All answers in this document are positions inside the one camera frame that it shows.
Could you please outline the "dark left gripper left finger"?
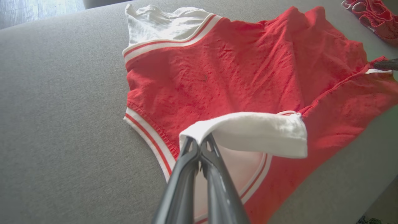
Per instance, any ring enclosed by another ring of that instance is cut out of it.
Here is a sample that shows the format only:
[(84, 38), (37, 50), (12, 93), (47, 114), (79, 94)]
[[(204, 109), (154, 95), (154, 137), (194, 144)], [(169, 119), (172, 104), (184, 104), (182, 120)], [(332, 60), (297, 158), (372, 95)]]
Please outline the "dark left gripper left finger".
[(187, 137), (152, 219), (153, 224), (193, 224), (199, 146)]

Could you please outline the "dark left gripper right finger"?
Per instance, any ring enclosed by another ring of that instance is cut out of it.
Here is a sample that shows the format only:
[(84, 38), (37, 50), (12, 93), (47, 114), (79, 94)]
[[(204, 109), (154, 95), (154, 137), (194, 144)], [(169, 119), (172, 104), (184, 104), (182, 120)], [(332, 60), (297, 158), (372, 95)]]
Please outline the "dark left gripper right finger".
[(212, 134), (200, 145), (200, 162), (207, 180), (208, 223), (249, 224), (249, 217)]

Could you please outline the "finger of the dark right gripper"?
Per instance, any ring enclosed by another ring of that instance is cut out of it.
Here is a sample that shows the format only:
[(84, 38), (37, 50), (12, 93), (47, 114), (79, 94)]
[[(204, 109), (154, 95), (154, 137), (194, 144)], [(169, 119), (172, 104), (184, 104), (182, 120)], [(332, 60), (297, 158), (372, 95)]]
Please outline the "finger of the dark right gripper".
[(398, 58), (390, 59), (390, 60), (382, 60), (382, 61), (375, 61), (373, 63), (373, 67), (378, 70), (392, 70), (398, 71)]

